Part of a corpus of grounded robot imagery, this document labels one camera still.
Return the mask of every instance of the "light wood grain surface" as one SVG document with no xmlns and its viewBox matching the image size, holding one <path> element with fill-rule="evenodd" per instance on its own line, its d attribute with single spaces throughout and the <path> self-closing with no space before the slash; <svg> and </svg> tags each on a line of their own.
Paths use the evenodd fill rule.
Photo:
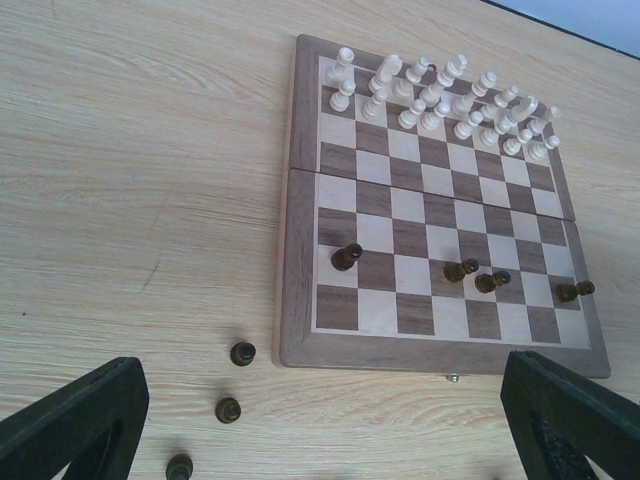
<svg viewBox="0 0 640 480">
<path fill-rule="evenodd" d="M 0 418 L 116 356 L 151 406 L 131 478 L 522 478 L 500 377 L 270 360 L 287 72 L 309 33 L 470 59 L 554 123 L 613 374 L 640 399 L 640 64 L 475 1 L 0 5 Z M 237 338 L 251 367 L 228 360 Z M 213 406 L 235 395 L 241 420 Z"/>
</svg>

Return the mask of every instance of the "captured chess piece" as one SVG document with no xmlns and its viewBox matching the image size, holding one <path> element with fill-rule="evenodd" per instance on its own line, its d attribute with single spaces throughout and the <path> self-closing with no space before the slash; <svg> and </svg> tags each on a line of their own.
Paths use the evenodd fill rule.
<svg viewBox="0 0 640 480">
<path fill-rule="evenodd" d="M 249 342 L 236 343 L 231 348 L 231 361 L 239 367 L 246 367 L 256 356 L 256 347 Z"/>
<path fill-rule="evenodd" d="M 242 409 L 235 398 L 223 398 L 216 404 L 216 418 L 221 423 L 233 423 L 240 418 Z"/>
<path fill-rule="evenodd" d="M 176 455 L 167 465 L 167 480 L 189 480 L 193 474 L 193 462 L 189 455 L 181 453 Z"/>
</svg>

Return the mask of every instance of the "wooden chessboard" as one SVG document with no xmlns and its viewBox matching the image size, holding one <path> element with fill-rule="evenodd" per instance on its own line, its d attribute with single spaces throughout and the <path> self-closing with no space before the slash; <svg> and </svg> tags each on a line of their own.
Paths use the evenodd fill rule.
<svg viewBox="0 0 640 480">
<path fill-rule="evenodd" d="M 368 121 L 360 112 L 383 57 L 356 49 L 356 93 L 345 112 L 335 112 L 329 98 L 336 90 L 324 73 L 340 47 L 306 35 L 296 45 L 278 263 L 279 360 L 501 374 L 510 351 L 535 350 L 583 375 L 608 376 L 593 296 L 561 303 L 554 293 L 559 283 L 588 278 L 558 150 L 542 161 L 526 150 L 505 155 L 502 143 L 515 128 L 496 147 L 479 141 L 480 129 L 461 141 L 453 113 L 439 129 L 405 130 L 397 115 L 414 98 L 391 96 L 386 114 Z M 424 84 L 434 76 L 430 70 Z M 453 101 L 470 85 L 458 79 L 443 96 Z M 534 117 L 544 111 L 540 106 Z M 552 134 L 549 124 L 542 135 Z M 353 242 L 363 247 L 362 258 L 335 270 L 331 255 Z M 445 265 L 466 258 L 477 259 L 480 270 L 447 281 Z M 497 270 L 508 271 L 511 283 L 478 292 L 475 276 Z"/>
</svg>

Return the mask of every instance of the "white chess piece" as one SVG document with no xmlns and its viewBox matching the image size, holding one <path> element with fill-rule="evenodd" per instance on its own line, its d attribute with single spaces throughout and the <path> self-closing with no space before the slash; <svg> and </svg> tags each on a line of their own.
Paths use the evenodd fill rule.
<svg viewBox="0 0 640 480">
<path fill-rule="evenodd" d="M 538 108 L 538 99 L 533 95 L 524 97 L 520 103 L 508 112 L 500 115 L 500 118 L 494 122 L 493 128 L 487 128 L 480 134 L 480 141 L 487 147 L 491 147 L 498 143 L 500 135 L 504 135 L 512 127 L 518 125 L 519 122 L 525 120 L 529 115 Z"/>
<path fill-rule="evenodd" d="M 520 89 L 517 86 L 511 85 L 493 97 L 493 103 L 480 109 L 485 121 L 493 120 L 501 108 L 507 108 L 509 102 L 518 96 L 519 91 Z"/>
<path fill-rule="evenodd" d="M 553 120 L 560 118 L 560 115 L 560 109 L 555 105 L 551 105 L 547 109 L 547 111 L 544 112 L 542 118 L 534 118 L 527 124 L 527 128 L 531 130 L 531 133 L 533 133 L 534 135 L 540 135 L 542 133 L 542 130 L 544 130 L 545 125 Z"/>
<path fill-rule="evenodd" d="M 451 111 L 451 105 L 444 100 L 438 103 L 433 112 L 422 114 L 420 117 L 420 125 L 425 130 L 435 130 L 440 125 L 440 122 Z"/>
<path fill-rule="evenodd" d="M 346 80 L 353 58 L 353 51 L 350 48 L 342 47 L 338 51 L 336 63 L 333 67 L 327 69 L 326 73 L 326 79 L 330 85 L 338 86 Z"/>
<path fill-rule="evenodd" d="M 531 143 L 527 147 L 529 156 L 534 160 L 544 160 L 547 150 L 553 150 L 560 145 L 560 139 L 556 135 L 545 138 L 544 143 Z"/>
<path fill-rule="evenodd" d="M 416 98 L 411 104 L 411 107 L 400 112 L 400 115 L 398 115 L 398 124 L 407 130 L 413 128 L 415 124 L 418 123 L 418 118 L 420 118 L 425 108 L 427 108 L 427 104 L 419 98 Z"/>
<path fill-rule="evenodd" d="M 373 120 L 380 115 L 386 101 L 387 91 L 385 89 L 378 90 L 373 97 L 364 102 L 362 116 L 367 120 Z"/>
<path fill-rule="evenodd" d="M 502 148 L 507 155 L 511 155 L 513 157 L 520 151 L 520 148 L 522 148 L 529 140 L 531 140 L 532 137 L 533 134 L 531 133 L 531 130 L 525 128 L 518 132 L 517 137 L 510 138 L 506 142 L 504 142 Z"/>
<path fill-rule="evenodd" d="M 424 100 L 427 107 L 433 107 L 438 103 L 444 89 L 453 85 L 453 81 L 462 75 L 467 68 L 467 63 L 467 57 L 464 55 L 457 55 L 447 62 L 444 70 L 436 75 L 436 81 L 420 92 L 420 98 Z"/>
<path fill-rule="evenodd" d="M 498 76 L 493 72 L 485 72 L 480 75 L 480 78 L 471 85 L 471 91 L 462 97 L 458 97 L 456 101 L 453 102 L 453 105 L 451 105 L 453 113 L 456 115 L 468 113 L 471 107 L 473 107 L 475 99 L 484 97 L 490 88 L 495 87 L 497 81 Z"/>
<path fill-rule="evenodd" d="M 398 55 L 389 55 L 385 58 L 376 74 L 369 80 L 369 90 L 375 94 L 378 90 L 386 88 L 393 80 L 393 76 L 397 75 L 402 68 L 402 60 Z"/>
<path fill-rule="evenodd" d="M 429 59 L 427 57 L 420 57 L 413 64 L 411 68 L 408 68 L 405 72 L 405 77 L 398 80 L 393 84 L 393 94 L 396 97 L 407 98 L 413 94 L 413 86 L 420 83 L 422 76 L 427 72 L 429 68 Z"/>
<path fill-rule="evenodd" d="M 340 84 L 340 89 L 331 95 L 329 99 L 329 105 L 336 112 L 344 112 L 349 108 L 349 97 L 353 95 L 356 90 L 356 84 L 350 78 L 347 78 Z"/>
<path fill-rule="evenodd" d="M 480 125 L 482 121 L 482 114 L 480 112 L 471 112 L 461 122 L 458 122 L 455 127 L 453 127 L 453 133 L 460 140 L 466 140 L 473 133 L 473 129 Z"/>
</svg>

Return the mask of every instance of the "dark pawn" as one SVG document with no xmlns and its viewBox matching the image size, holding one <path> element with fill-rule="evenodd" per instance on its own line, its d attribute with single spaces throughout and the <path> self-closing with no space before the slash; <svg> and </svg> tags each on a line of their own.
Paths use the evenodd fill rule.
<svg viewBox="0 0 640 480">
<path fill-rule="evenodd" d="M 462 263 L 449 263 L 444 267 L 444 276 L 450 282 L 459 282 L 466 275 L 478 271 L 480 265 L 475 258 L 469 258 Z"/>
<path fill-rule="evenodd" d="M 193 473 L 193 462 L 189 455 L 181 453 L 169 461 L 167 480 L 189 480 Z"/>
<path fill-rule="evenodd" d="M 578 298 L 578 295 L 591 295 L 595 291 L 596 286 L 589 280 L 578 282 L 575 285 L 564 283 L 556 287 L 556 295 L 561 302 L 572 302 Z"/>
<path fill-rule="evenodd" d="M 253 362 L 256 356 L 256 347 L 249 342 L 236 343 L 231 348 L 231 361 L 239 367 L 246 367 Z"/>
<path fill-rule="evenodd" d="M 222 423 L 233 423 L 240 418 L 242 409 L 235 398 L 223 398 L 216 405 L 216 418 Z"/>
<path fill-rule="evenodd" d="M 499 270 L 493 275 L 483 273 L 476 277 L 476 288 L 482 293 L 490 293 L 493 292 L 496 287 L 506 285 L 510 281 L 511 275 L 504 270 Z"/>
<path fill-rule="evenodd" d="M 351 243 L 331 256 L 331 265 L 336 270 L 349 270 L 361 256 L 362 247 L 357 243 Z"/>
</svg>

